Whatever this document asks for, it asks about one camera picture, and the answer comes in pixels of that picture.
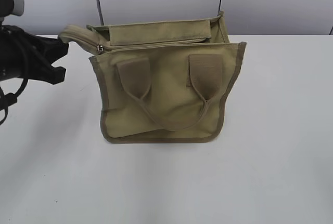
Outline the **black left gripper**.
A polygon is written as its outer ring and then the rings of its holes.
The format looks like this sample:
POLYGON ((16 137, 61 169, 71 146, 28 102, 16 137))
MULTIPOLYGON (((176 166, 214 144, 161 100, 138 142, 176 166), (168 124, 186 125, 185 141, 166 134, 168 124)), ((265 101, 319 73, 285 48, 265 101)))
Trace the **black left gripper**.
POLYGON ((1 81, 11 78, 44 81, 65 80, 66 69, 51 64, 68 53, 69 44, 29 34, 13 25, 1 26, 1 81))

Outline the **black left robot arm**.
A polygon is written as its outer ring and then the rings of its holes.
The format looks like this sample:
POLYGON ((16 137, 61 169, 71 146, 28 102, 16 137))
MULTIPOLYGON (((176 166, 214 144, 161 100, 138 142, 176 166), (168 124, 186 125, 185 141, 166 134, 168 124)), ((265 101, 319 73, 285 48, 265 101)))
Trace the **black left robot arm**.
POLYGON ((8 16, 22 16, 24 0, 1 0, 1 81, 11 78, 58 84, 66 69, 53 63, 68 53, 69 45, 58 38, 30 34, 16 25, 4 25, 8 16))

